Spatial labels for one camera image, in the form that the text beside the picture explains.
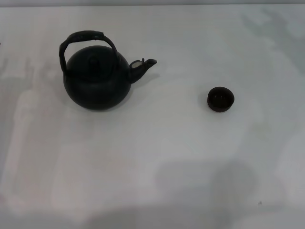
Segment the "black round teapot with handle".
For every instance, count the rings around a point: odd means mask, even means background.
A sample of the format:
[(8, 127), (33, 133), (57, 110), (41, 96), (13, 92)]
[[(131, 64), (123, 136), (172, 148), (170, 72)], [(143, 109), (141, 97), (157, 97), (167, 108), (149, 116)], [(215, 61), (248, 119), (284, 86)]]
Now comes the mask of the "black round teapot with handle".
[[(108, 46), (88, 46), (77, 51), (69, 60), (65, 51), (69, 44), (103, 41)], [(69, 97), (89, 110), (107, 110), (118, 105), (129, 93), (131, 85), (157, 64), (155, 59), (132, 63), (117, 51), (114, 43), (100, 31), (78, 31), (59, 47), (63, 83)]]

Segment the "small dark brown teacup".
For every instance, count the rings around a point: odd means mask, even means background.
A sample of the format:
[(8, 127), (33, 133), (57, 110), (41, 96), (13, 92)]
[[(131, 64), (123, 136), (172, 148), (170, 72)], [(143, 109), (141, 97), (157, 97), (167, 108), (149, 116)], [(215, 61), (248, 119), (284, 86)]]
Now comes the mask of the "small dark brown teacup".
[(228, 88), (215, 87), (211, 89), (207, 96), (207, 104), (215, 112), (225, 112), (234, 103), (234, 94)]

